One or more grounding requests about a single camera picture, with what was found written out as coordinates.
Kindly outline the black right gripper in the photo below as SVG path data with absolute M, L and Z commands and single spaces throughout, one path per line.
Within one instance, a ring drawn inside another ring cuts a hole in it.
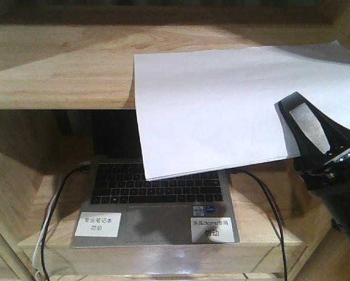
M 300 152 L 295 170 L 330 212 L 332 227 L 350 242 L 350 129 L 299 92 L 280 100 L 277 107 Z

